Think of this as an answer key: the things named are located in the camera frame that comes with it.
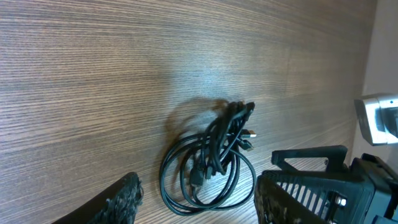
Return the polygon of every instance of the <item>bundled cable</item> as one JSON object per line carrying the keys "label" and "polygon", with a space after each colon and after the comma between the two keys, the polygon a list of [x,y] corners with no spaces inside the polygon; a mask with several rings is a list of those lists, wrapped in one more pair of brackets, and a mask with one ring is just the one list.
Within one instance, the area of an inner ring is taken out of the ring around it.
{"label": "bundled cable", "polygon": [[[254,103],[229,103],[224,114],[216,118],[204,133],[182,138],[169,149],[160,167],[159,182],[162,199],[171,211],[177,215],[189,216],[209,210],[229,210],[250,200],[256,186],[256,171],[248,159],[239,152],[239,148],[247,151],[253,149],[251,143],[245,138],[255,137],[256,134],[243,129],[253,110]],[[184,170],[189,158],[195,156],[198,152],[199,156],[195,159],[190,171],[191,198],[185,188]],[[184,153],[180,165],[180,185],[182,194],[191,207],[174,201],[166,192],[164,183],[167,169],[178,156],[182,156]],[[253,179],[251,191],[242,201],[233,205],[222,206],[238,184],[241,160],[247,164],[251,171]],[[198,198],[197,188],[203,185],[204,178],[211,179],[211,176],[216,175],[216,173],[226,175],[229,165],[231,165],[229,176],[221,192],[210,203],[203,203]]]}

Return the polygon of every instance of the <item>wooden table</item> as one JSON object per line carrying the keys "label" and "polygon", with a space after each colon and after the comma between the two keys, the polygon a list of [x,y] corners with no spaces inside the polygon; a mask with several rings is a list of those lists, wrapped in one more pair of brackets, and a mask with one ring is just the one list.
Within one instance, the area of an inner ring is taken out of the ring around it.
{"label": "wooden table", "polygon": [[[253,203],[169,211],[157,180],[167,145],[210,122],[219,102],[245,100],[256,102],[246,125],[256,150],[245,155],[257,174],[276,149],[351,147],[375,8],[0,1],[0,223],[50,223],[129,171],[145,191],[136,223],[256,223]],[[250,186],[242,172],[231,200]],[[210,184],[211,195],[219,183]]]}

